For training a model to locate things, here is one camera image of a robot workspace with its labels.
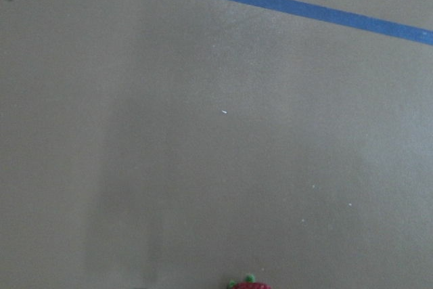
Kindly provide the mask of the blue tape line crosswise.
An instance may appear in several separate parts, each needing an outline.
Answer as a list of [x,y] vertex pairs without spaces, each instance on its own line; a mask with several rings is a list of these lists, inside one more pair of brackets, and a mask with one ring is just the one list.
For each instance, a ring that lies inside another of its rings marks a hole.
[[297,0],[226,0],[336,24],[376,34],[432,45],[432,31]]

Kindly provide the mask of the red toy strawberry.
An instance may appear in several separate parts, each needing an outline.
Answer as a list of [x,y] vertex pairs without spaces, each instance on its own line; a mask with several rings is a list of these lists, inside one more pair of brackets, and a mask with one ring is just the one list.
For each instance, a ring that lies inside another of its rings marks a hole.
[[252,274],[246,275],[244,280],[240,282],[230,280],[227,285],[227,288],[228,289],[272,289],[272,287],[266,283],[257,282],[255,276]]

